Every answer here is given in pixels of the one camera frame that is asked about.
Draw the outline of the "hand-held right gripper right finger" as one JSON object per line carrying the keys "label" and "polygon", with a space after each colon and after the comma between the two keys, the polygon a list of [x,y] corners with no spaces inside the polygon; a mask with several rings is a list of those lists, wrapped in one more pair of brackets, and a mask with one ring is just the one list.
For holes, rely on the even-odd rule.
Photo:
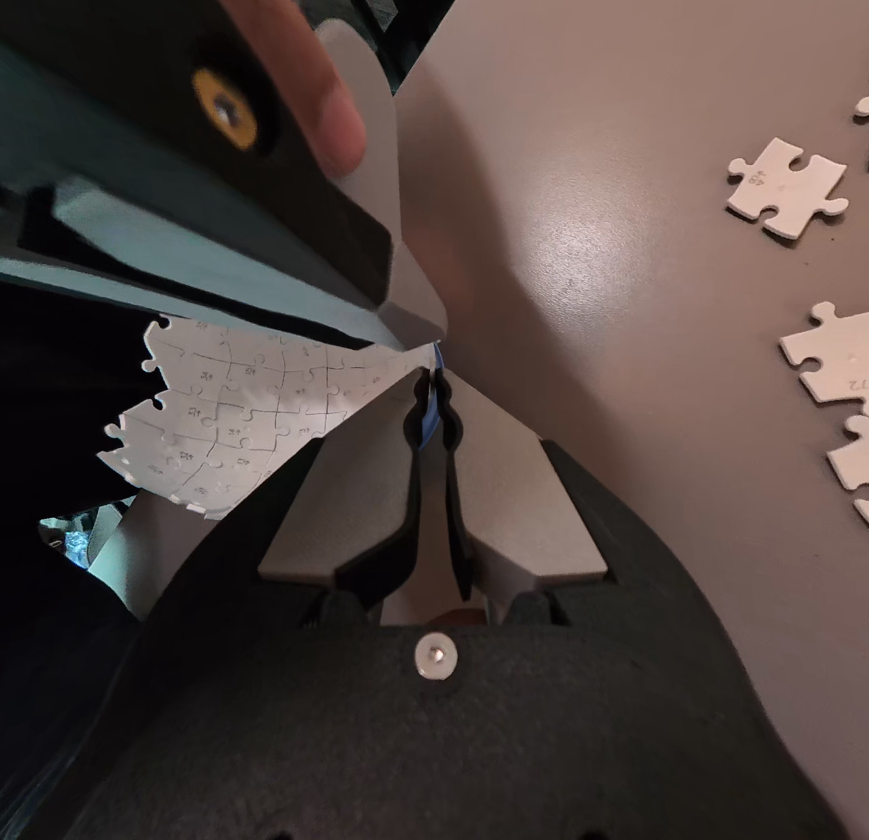
{"label": "hand-held right gripper right finger", "polygon": [[543,440],[458,375],[434,387],[445,452],[445,509],[461,597],[505,609],[522,593],[596,582],[607,564]]}

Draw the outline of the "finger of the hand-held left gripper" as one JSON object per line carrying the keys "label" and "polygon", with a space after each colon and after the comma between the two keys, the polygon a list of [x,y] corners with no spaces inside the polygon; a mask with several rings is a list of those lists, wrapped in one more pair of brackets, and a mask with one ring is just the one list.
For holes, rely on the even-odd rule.
{"label": "finger of the hand-held left gripper", "polygon": [[2,45],[2,280],[329,345],[400,346],[325,248]]}
{"label": "finger of the hand-held left gripper", "polygon": [[446,308],[404,242],[393,252],[379,318],[400,346],[439,342],[448,333]]}

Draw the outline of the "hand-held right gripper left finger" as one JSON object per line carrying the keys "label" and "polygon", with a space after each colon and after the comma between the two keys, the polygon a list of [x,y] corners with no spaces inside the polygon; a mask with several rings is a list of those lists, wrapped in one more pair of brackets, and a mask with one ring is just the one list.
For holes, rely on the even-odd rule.
{"label": "hand-held right gripper left finger", "polygon": [[417,561],[421,440],[415,372],[325,437],[260,576],[351,593],[366,611],[381,604]]}

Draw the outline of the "partly built puzzle ball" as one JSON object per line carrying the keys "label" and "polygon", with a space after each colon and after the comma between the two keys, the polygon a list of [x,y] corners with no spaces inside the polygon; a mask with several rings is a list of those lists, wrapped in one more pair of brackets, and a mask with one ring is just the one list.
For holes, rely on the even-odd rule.
{"label": "partly built puzzle ball", "polygon": [[164,315],[143,336],[164,390],[120,413],[97,454],[128,484],[209,520],[397,381],[442,368],[432,343],[353,350]]}

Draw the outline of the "puzzle pieces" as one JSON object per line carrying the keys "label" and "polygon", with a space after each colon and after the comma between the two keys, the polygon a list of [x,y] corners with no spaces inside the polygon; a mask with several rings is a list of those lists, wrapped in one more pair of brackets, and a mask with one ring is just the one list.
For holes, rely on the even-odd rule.
{"label": "puzzle pieces", "polygon": [[[728,209],[751,222],[772,211],[763,227],[786,241],[801,238],[817,214],[841,216],[849,203],[830,194],[847,166],[813,155],[795,170],[793,164],[802,155],[802,148],[773,138],[755,161],[730,161],[728,174],[739,182],[727,200]],[[818,363],[799,375],[816,403],[860,403],[859,412],[845,421],[850,441],[826,453],[843,489],[856,492],[868,485],[868,314],[839,315],[833,303],[822,302],[811,307],[809,318],[810,328],[780,338],[778,346],[793,368]]]}

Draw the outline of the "person's left hand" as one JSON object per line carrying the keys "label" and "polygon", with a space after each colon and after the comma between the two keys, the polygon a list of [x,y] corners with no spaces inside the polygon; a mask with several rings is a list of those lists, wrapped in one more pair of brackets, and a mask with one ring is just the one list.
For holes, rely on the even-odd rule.
{"label": "person's left hand", "polygon": [[353,95],[292,0],[217,0],[251,47],[299,125],[324,174],[354,172],[367,131]]}

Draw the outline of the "person's dark clothed torso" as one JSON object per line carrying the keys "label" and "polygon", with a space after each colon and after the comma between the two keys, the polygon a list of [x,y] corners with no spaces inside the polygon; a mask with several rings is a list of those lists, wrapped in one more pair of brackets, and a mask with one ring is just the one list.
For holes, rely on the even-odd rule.
{"label": "person's dark clothed torso", "polygon": [[1,807],[2,838],[15,838],[138,627],[38,526],[134,492],[96,455],[104,426],[160,384],[138,367],[151,313],[7,282],[1,309]]}

